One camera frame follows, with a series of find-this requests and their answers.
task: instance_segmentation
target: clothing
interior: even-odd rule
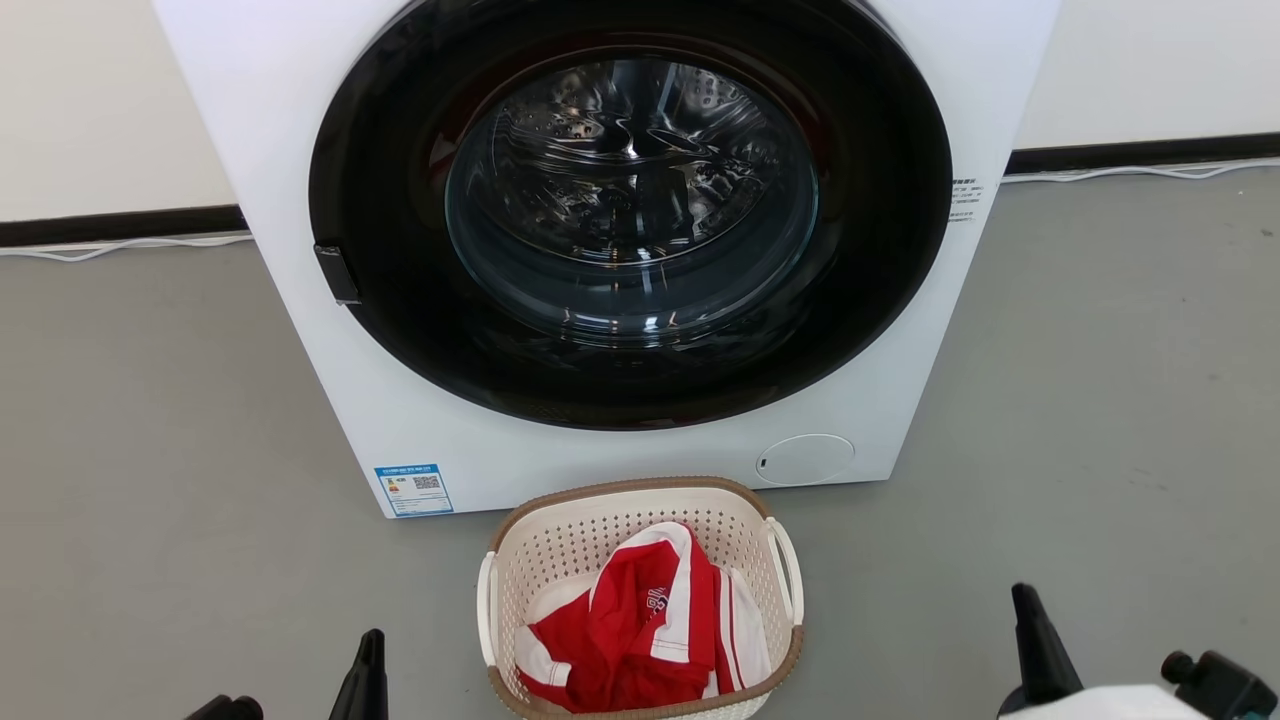
[[[599,573],[544,588],[530,611],[516,669],[530,693],[570,712],[714,697],[771,671],[742,575],[712,565],[680,523],[645,528]]]

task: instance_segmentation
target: laundry basket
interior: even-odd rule
[[[763,683],[709,700],[577,717],[740,720],[755,714],[791,674],[804,641],[804,585],[786,530],[755,493],[722,478],[655,478],[548,495],[517,507],[480,564],[476,620],[494,692],[526,720],[563,719],[531,705],[516,674],[516,630],[548,584],[604,566],[623,541],[655,523],[689,527],[717,564],[736,568],[751,589],[769,651]]]

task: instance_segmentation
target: brown basket rim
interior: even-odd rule
[[[489,543],[489,550],[498,552],[498,547],[502,546],[502,541],[507,537],[511,528],[524,519],[526,515],[534,512],[535,510],[541,510],[544,507],[550,507],[553,505],[562,505],[566,502],[572,502],[575,500],[584,500],[588,497],[599,497],[602,495],[618,495],[623,492],[635,492],[643,489],[680,489],[680,488],[716,488],[728,491],[742,500],[751,503],[753,507],[760,514],[762,519],[772,518],[773,514],[769,512],[769,506],[760,500],[760,496],[755,495],[746,486],[741,483],[735,483],[724,478],[716,478],[712,475],[691,475],[681,478],[641,478],[636,480],[620,480],[616,483],[600,483],[595,486],[586,486],[582,488],[566,489],[561,492],[553,492],[550,495],[544,495],[541,497],[535,497],[529,502],[521,505],[520,507],[511,511],[507,518],[498,527],[498,532],[493,536],[493,542]]]
[[[732,492],[742,500],[751,503],[753,507],[760,514],[762,519],[772,518],[773,514],[769,512],[769,506],[760,500],[760,496],[748,489],[741,483],[726,478],[717,478],[710,475],[694,475],[694,477],[677,477],[677,478],[643,478],[635,480],[621,480],[616,483],[602,483],[595,486],[588,486],[584,488],[567,489],[562,492],[556,492],[550,495],[544,495],[530,500],[529,502],[521,505],[520,507],[511,511],[503,520],[498,532],[494,533],[493,543],[490,543],[489,550],[494,553],[498,552],[498,547],[502,546],[503,538],[507,537],[507,532],[520,521],[526,515],[534,512],[535,510],[541,510],[544,507],[550,507],[553,505],[561,505],[564,502],[571,502],[575,500],[582,500],[588,497],[599,497],[603,495],[616,495],[622,492],[645,491],[645,489],[681,489],[681,488],[716,488]],[[623,710],[620,712],[588,712],[580,715],[572,715],[572,717],[585,717],[588,720],[660,720],[664,717],[681,717],[686,715],[694,715],[698,712],[707,712],[710,710],[717,710],[721,707],[728,707],[731,705],[737,705],[740,702],[746,702],[749,700],[755,700],[760,696],[768,694],[777,689],[782,684],[782,680],[787,679],[792,670],[795,670],[796,662],[800,660],[800,650],[804,647],[804,625],[794,625],[791,628],[791,644],[787,647],[787,653],[778,664],[777,670],[769,674],[763,683],[751,685],[750,688],[744,688],[741,691],[722,694],[718,697],[708,700],[695,700],[692,702],[682,702],[680,705],[667,705],[663,707],[649,707],[643,710]],[[516,693],[511,692],[507,683],[502,679],[502,671],[497,666],[489,667],[489,684],[493,685],[493,692],[498,694],[502,703],[507,706],[508,710],[516,715],[525,717],[526,720],[563,720],[570,717],[563,714],[549,714],[540,710],[535,710],[527,702],[516,697]]]

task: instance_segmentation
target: black baseboard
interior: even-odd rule
[[[77,215],[50,220],[0,223],[0,247],[74,245],[136,237],[233,233],[248,229],[238,205]]]
[[[1006,176],[1280,158],[1280,133],[1014,150]]]
[[[1280,158],[1280,133],[1015,150],[1005,174]],[[0,223],[0,247],[247,231],[236,205]]]

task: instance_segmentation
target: white washing machine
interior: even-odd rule
[[[888,478],[1057,12],[155,5],[388,518]]]

